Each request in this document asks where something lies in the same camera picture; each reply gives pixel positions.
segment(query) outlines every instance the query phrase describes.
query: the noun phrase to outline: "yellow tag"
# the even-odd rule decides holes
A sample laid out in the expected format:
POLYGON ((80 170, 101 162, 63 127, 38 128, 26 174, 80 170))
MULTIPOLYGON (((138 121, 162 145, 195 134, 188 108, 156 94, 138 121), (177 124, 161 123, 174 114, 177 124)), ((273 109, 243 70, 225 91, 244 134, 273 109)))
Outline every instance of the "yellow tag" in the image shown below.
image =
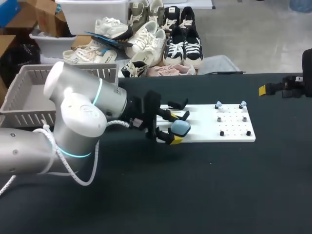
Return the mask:
POLYGON ((259 88, 259 96, 265 95, 265 85, 259 88))

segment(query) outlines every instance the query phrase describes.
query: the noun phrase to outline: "white cable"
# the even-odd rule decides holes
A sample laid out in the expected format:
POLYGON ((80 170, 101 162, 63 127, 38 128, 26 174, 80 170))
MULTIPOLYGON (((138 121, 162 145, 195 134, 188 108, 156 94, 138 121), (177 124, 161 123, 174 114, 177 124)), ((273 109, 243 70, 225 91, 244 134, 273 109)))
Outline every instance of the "white cable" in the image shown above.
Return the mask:
POLYGON ((0 190, 0 196, 4 193, 4 191, 12 184, 13 180, 16 178, 16 175, 11 176, 11 178, 6 182, 4 187, 0 190))
MULTIPOLYGON (((118 125, 122 125, 126 128, 130 127, 130 124, 121 120, 113 120, 107 123, 106 127, 114 125, 114 124, 118 124, 118 125)), ((85 182, 82 181, 73 171, 73 169, 69 166, 68 162, 66 161, 63 153, 59 150, 59 147, 57 146, 53 133, 50 130, 50 126, 47 124, 44 124, 43 129, 42 128, 38 128, 35 129, 33 132, 35 133, 43 133, 48 140, 51 142, 52 144, 52 150, 53 152, 56 152, 56 154, 59 156, 60 160, 62 161, 62 163, 64 164, 66 170, 68 171, 68 173, 72 176, 72 178, 80 185, 82 186, 88 186, 92 183, 92 181, 94 180, 94 177, 96 175, 96 171, 97 171, 97 165, 98 165, 98 148, 99 148, 99 141, 96 144, 95 147, 95 153, 94 153, 94 164, 93 164, 93 169, 92 169, 92 173, 90 176, 90 179, 85 182)), ((4 187, 0 190, 0 196, 4 193, 4 191, 11 185, 11 183, 14 181, 14 179, 16 178, 16 175, 11 176, 11 178, 8 180, 8 182, 6 182, 6 184, 4 185, 4 187)))

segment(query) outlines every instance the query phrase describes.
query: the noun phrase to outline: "blue object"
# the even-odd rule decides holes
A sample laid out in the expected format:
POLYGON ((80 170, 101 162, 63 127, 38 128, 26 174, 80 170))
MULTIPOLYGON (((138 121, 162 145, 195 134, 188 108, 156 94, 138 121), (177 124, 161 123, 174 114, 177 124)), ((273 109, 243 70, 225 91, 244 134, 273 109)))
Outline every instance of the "blue object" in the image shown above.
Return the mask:
POLYGON ((173 134, 176 134, 178 136, 184 136, 188 133, 190 128, 191 126, 188 122, 179 119, 173 122, 173 124, 170 127, 170 130, 173 134))
POLYGON ((17 0, 7 0, 0 5, 0 27, 5 27, 20 11, 17 0))
POLYGON ((247 103, 245 101, 242 101, 242 103, 240 105, 241 106, 247 106, 247 103))
POLYGON ((68 156, 70 156, 70 157, 87 157, 87 156, 89 156, 91 153, 88 153, 87 155, 73 155, 73 154, 70 154, 70 153, 68 153, 68 152, 66 152, 66 151, 64 151, 64 150, 62 150, 60 147, 59 147, 59 150, 63 153, 63 154, 65 154, 65 155, 68 155, 68 156))
POLYGON ((312 0, 291 0, 289 7, 302 13, 312 12, 312 0))
POLYGON ((92 103, 92 105, 95 105, 97 100, 98 100, 98 96, 101 92, 101 89, 102 89, 102 83, 103 83, 103 80, 101 78, 98 79, 99 80, 99 85, 98 85, 98 89, 97 89, 97 94, 96 94, 96 97, 94 98, 94 101, 92 103))
POLYGON ((216 106, 216 107, 221 107, 221 106, 222 106, 222 103, 221 103, 220 101, 217 101, 215 106, 216 106))

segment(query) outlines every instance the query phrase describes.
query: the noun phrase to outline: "cardboard box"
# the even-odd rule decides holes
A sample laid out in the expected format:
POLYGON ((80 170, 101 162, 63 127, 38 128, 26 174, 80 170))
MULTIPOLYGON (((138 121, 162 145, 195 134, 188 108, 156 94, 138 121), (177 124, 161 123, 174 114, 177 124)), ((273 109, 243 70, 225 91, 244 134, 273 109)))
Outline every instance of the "cardboard box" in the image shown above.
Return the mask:
POLYGON ((65 37, 69 34, 65 15, 62 11, 56 14, 57 4, 52 0, 27 0, 36 11, 39 29, 52 37, 65 37))
POLYGON ((35 41, 29 38, 37 24, 35 9, 26 2, 21 2, 20 6, 20 12, 6 25, 5 34, 16 35, 16 41, 20 44, 35 44, 35 41))
MULTIPOLYGON (((1 35, 0 36, 0 58, 5 53, 5 51, 12 46, 15 42, 15 36, 11 35, 1 35)), ((5 95, 7 93, 7 88, 5 87, 5 84, 3 82, 2 77, 0 76, 0 105, 3 104, 5 95)))

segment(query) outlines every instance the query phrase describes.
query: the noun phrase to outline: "glowing blue ring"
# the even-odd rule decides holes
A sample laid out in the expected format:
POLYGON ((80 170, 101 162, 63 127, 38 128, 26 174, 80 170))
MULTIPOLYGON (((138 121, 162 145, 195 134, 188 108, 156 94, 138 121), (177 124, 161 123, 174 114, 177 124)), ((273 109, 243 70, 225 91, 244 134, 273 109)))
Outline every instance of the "glowing blue ring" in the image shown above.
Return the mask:
POLYGON ((99 96, 99 94, 101 92, 101 89, 102 89, 102 83, 103 83, 103 80, 101 78, 99 78, 99 85, 98 85, 98 89, 97 89, 97 95, 94 98, 94 101, 93 101, 92 105, 95 105, 97 100, 98 100, 98 96, 99 96))
POLYGON ((66 152, 66 151, 64 151, 64 150, 62 150, 60 147, 59 147, 59 150, 63 153, 63 154, 66 154, 66 155, 68 155, 68 156, 70 156, 70 157, 87 157, 87 156, 89 156, 91 153, 88 153, 87 155, 72 155, 72 154, 70 154, 70 153, 68 153, 68 152, 66 152))

